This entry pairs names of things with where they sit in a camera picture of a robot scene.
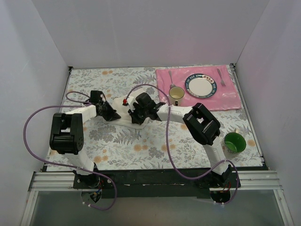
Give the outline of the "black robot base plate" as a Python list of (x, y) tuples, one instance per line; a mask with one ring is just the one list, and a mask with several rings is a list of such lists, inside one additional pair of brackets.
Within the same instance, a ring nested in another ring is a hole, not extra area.
[(104, 170), (103, 176), (97, 175), (74, 177), (73, 188), (94, 190), (101, 188), (102, 197), (196, 197), (210, 198), (210, 189), (218, 190), (225, 186), (240, 186), (235, 172), (227, 172), (225, 176), (209, 173), (197, 180), (181, 177), (174, 169), (135, 169)]

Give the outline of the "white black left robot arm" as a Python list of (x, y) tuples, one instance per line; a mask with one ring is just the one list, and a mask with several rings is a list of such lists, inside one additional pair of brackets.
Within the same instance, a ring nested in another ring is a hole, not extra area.
[(64, 155), (75, 167), (77, 173), (84, 176), (84, 183), (89, 188), (96, 188), (100, 183), (100, 177), (96, 171), (96, 165), (83, 151), (84, 130), (83, 124), (97, 116), (106, 121), (114, 121), (121, 118), (112, 108), (101, 91), (92, 90), (88, 106), (83, 106), (66, 113), (53, 115), (49, 145), (52, 150)]

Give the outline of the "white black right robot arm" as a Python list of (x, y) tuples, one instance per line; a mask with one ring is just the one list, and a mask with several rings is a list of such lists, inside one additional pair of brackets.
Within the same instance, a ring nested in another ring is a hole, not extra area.
[(218, 187), (226, 186), (230, 181), (231, 166), (220, 143), (220, 123), (201, 103), (194, 106), (169, 106), (164, 102), (155, 103), (143, 92), (136, 97), (127, 96), (123, 105), (133, 124), (141, 125), (147, 118), (156, 121), (173, 121), (186, 125), (192, 137), (201, 144), (209, 158), (213, 183)]

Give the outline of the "white cloth napkin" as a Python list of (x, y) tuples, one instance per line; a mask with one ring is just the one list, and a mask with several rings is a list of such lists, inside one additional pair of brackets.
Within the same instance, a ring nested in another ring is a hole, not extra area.
[(149, 122), (149, 118), (146, 118), (142, 125), (139, 124), (133, 124), (132, 119), (128, 113), (128, 110), (130, 109), (128, 106), (123, 106), (123, 99), (126, 97), (126, 95), (122, 95), (118, 98), (115, 98), (111, 104), (112, 108), (116, 110), (116, 113), (121, 116), (120, 119), (109, 121), (108, 123), (119, 125), (119, 126), (125, 126), (132, 129), (143, 129)]

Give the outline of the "silver spoon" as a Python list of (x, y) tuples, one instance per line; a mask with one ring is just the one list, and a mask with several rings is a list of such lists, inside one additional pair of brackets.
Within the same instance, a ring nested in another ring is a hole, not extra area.
[(172, 72), (169, 70), (168, 74), (169, 74), (169, 77), (170, 77), (170, 80), (171, 80), (170, 88), (173, 88), (173, 87), (175, 87), (175, 84), (173, 83)]

